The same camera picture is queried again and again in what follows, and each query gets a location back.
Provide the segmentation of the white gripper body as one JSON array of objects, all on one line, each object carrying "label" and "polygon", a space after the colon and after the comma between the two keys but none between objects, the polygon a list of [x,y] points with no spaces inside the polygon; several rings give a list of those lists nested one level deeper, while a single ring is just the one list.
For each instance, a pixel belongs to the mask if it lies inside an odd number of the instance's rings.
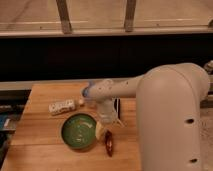
[{"label": "white gripper body", "polygon": [[98,117],[102,124],[113,124],[117,121],[118,114],[114,107],[98,107]]}]

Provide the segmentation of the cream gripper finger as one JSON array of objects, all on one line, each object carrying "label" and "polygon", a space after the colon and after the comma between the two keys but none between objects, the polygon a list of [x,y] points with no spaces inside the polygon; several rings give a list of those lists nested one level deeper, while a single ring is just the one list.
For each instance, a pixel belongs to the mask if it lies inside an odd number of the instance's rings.
[{"label": "cream gripper finger", "polygon": [[116,119],[116,123],[118,123],[121,127],[125,127],[125,125],[119,118]]},{"label": "cream gripper finger", "polygon": [[105,127],[100,123],[96,123],[95,136],[97,139],[100,139],[102,135],[105,133]]}]

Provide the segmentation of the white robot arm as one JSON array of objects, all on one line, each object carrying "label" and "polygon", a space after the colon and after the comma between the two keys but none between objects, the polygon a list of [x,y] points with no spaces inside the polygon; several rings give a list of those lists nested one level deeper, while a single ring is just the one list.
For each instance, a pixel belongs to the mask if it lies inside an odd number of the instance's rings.
[{"label": "white robot arm", "polygon": [[209,89],[210,78],[202,67],[180,63],[119,83],[91,83],[82,95],[97,103],[136,99],[142,171],[202,171],[200,103]]}]

